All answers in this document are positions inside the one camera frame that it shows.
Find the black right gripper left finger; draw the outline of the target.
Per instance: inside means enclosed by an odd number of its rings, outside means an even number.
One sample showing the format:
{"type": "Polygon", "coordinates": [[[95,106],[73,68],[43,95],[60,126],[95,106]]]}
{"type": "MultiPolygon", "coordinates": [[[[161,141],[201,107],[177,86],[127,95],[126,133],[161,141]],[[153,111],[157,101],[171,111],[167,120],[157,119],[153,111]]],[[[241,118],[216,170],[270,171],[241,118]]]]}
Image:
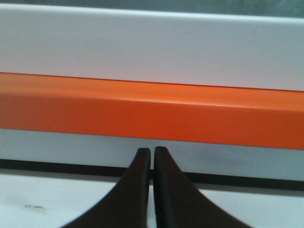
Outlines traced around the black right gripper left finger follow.
{"type": "Polygon", "coordinates": [[[97,204],[66,228],[145,228],[151,152],[138,149],[121,179],[97,204]]]}

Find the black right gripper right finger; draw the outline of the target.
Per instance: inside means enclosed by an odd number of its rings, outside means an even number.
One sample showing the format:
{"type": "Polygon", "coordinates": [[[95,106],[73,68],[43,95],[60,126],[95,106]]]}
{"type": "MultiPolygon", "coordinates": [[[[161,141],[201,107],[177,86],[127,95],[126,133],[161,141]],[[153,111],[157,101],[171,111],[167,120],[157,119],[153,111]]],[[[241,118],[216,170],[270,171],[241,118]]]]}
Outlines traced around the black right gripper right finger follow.
{"type": "Polygon", "coordinates": [[[159,228],[248,227],[201,194],[161,146],[154,153],[153,193],[159,228]]]}

